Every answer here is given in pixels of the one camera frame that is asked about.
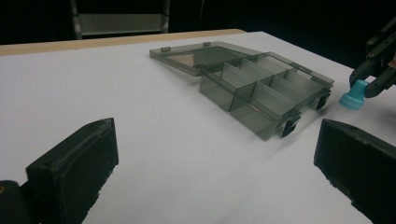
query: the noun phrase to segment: transparent gray plastic box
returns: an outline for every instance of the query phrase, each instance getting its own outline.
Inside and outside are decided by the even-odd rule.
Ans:
[[[201,76],[200,92],[245,124],[263,140],[285,137],[304,108],[321,109],[333,80],[273,52],[224,42],[166,47],[151,58],[192,76]]]

